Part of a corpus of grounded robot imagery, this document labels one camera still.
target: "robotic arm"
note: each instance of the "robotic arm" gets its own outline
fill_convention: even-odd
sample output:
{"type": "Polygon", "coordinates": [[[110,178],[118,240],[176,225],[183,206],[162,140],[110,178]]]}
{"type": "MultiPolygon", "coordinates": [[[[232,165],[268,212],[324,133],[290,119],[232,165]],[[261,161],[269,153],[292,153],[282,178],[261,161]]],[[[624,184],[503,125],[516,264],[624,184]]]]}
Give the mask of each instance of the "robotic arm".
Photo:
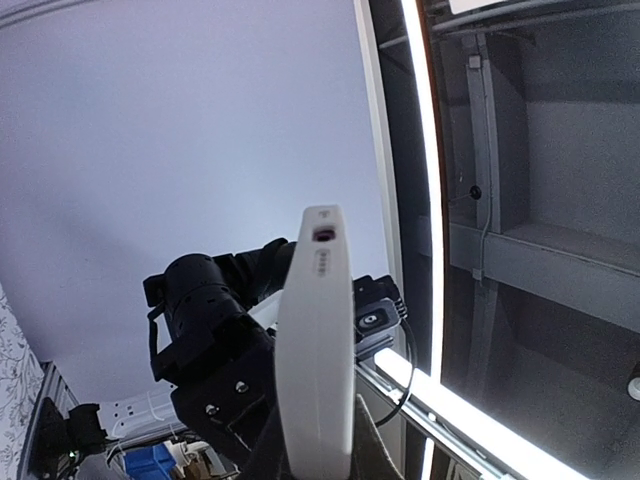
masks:
{"type": "MultiPolygon", "coordinates": [[[[248,312],[283,288],[295,249],[295,243],[277,239],[235,255],[190,254],[147,278],[151,368],[155,380],[172,389],[80,405],[64,425],[57,418],[55,428],[41,426],[36,455],[100,453],[159,421],[179,419],[242,469],[276,408],[277,332],[248,312]],[[158,351],[161,314],[171,344],[158,351]]],[[[394,327],[406,309],[390,276],[353,281],[353,303],[355,355],[361,361],[393,344],[394,327]]],[[[47,473],[55,478],[55,470],[47,473]]]]}

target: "wall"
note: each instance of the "wall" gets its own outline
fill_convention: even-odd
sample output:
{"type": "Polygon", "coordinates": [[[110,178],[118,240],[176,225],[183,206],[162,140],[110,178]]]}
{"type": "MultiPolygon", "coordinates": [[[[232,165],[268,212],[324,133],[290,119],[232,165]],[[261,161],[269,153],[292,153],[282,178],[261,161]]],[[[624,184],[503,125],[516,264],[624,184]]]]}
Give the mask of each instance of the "wall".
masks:
{"type": "Polygon", "coordinates": [[[141,282],[339,203],[387,272],[350,2],[97,1],[0,30],[0,278],[80,401],[153,388],[141,282]]]}
{"type": "Polygon", "coordinates": [[[0,478],[15,479],[42,369],[0,285],[0,478]]]}
{"type": "Polygon", "coordinates": [[[523,41],[533,221],[639,245],[640,13],[533,30],[523,41]]]}

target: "white ceiling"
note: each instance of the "white ceiling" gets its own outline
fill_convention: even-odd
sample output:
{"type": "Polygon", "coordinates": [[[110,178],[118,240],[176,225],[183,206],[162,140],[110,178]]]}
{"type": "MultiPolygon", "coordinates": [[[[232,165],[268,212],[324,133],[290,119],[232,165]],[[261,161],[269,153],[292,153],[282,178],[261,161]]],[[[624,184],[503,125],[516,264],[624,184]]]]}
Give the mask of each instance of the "white ceiling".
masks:
{"type": "Polygon", "coordinates": [[[294,238],[322,203],[354,274],[386,273],[351,2],[105,0],[0,30],[0,282],[81,401],[154,387],[145,277],[294,238]]]}

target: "black cable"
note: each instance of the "black cable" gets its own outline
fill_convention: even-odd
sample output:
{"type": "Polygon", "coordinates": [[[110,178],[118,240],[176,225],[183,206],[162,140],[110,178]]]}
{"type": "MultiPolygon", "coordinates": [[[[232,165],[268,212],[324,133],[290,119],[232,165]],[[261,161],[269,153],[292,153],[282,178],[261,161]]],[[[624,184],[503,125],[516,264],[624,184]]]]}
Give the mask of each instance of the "black cable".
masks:
{"type": "Polygon", "coordinates": [[[409,385],[405,389],[402,397],[398,401],[398,404],[393,407],[393,410],[387,414],[383,419],[378,420],[375,425],[380,428],[381,426],[388,423],[393,417],[395,417],[400,411],[407,400],[409,400],[409,396],[411,395],[411,384],[413,383],[413,373],[418,368],[418,345],[416,343],[416,337],[413,335],[413,330],[411,330],[411,326],[406,318],[403,318],[400,322],[400,327],[404,331],[405,335],[405,344],[407,348],[407,357],[409,357],[409,362],[411,362],[411,375],[409,375],[409,385]]]}
{"type": "Polygon", "coordinates": [[[87,458],[86,455],[79,453],[75,461],[69,462],[69,465],[62,469],[56,480],[67,480],[67,478],[69,478],[71,475],[74,475],[75,471],[78,469],[85,458],[87,458]]]}

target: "metal beam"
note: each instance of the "metal beam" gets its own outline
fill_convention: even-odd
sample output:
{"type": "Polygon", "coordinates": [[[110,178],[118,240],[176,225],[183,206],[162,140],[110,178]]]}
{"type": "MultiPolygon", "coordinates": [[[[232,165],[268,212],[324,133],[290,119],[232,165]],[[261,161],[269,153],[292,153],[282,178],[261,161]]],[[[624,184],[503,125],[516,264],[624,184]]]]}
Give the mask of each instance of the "metal beam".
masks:
{"type": "Polygon", "coordinates": [[[466,392],[468,398],[478,402],[482,401],[487,385],[497,307],[498,283],[492,280],[485,281],[485,285],[476,282],[466,392]]]}
{"type": "MultiPolygon", "coordinates": [[[[421,219],[428,239],[429,220],[421,219]]],[[[451,258],[472,272],[481,231],[450,225],[451,258]]],[[[430,255],[428,242],[421,242],[430,255]]],[[[622,269],[546,245],[489,233],[485,245],[485,277],[640,333],[640,271],[622,269]]]]}

